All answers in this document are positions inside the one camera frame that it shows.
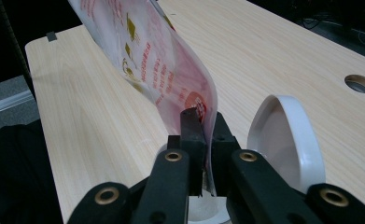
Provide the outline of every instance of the wooden table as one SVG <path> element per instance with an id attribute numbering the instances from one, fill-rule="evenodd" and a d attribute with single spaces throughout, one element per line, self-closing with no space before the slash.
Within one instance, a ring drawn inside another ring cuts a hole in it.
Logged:
<path id="1" fill-rule="evenodd" d="M 244 0 L 161 0 L 177 32 L 209 69 L 222 112 L 242 147 L 269 94 L 299 99 L 326 165 L 327 182 L 365 202 L 365 58 Z M 128 187 L 148 176 L 167 132 L 83 26 L 26 47 L 56 188 L 66 221 L 93 186 Z"/>

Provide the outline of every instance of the light wood tabletop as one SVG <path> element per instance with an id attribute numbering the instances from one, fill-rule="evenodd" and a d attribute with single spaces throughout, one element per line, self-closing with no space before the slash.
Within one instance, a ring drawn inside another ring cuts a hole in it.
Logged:
<path id="1" fill-rule="evenodd" d="M 198 54 L 218 89 L 242 148 L 270 94 L 304 107 L 327 182 L 365 203 L 365 93 L 344 83 L 365 77 L 365 58 L 244 0 L 161 0 L 177 33 Z M 167 132 L 156 107 L 127 83 L 83 26 L 26 46 L 66 221 L 86 192 L 113 181 L 131 187 L 150 174 Z"/>

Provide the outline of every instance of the plastic bag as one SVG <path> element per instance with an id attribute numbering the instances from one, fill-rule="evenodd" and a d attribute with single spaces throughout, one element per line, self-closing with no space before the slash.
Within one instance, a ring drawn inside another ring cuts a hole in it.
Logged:
<path id="1" fill-rule="evenodd" d="M 215 84 L 160 6 L 154 0 L 69 3 L 124 78 L 156 105 L 168 133 L 180 134 L 180 113 L 197 107 L 210 145 L 218 106 Z"/>

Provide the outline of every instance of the wood grain surface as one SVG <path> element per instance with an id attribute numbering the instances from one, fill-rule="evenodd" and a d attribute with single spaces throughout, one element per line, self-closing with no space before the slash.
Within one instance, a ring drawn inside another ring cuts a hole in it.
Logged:
<path id="1" fill-rule="evenodd" d="M 365 58 L 243 0 L 161 0 L 176 31 L 207 66 L 218 111 L 240 145 L 269 94 L 299 99 L 321 146 L 327 182 L 365 203 Z M 157 110 L 112 67 L 82 26 L 26 46 L 66 221 L 106 181 L 148 176 L 167 132 Z"/>

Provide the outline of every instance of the round table hole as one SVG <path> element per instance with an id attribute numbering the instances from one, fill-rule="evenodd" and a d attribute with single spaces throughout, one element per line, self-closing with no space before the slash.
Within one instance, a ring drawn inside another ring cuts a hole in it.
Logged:
<path id="1" fill-rule="evenodd" d="M 365 93 L 365 77 L 349 75 L 344 79 L 345 84 L 354 91 Z"/>

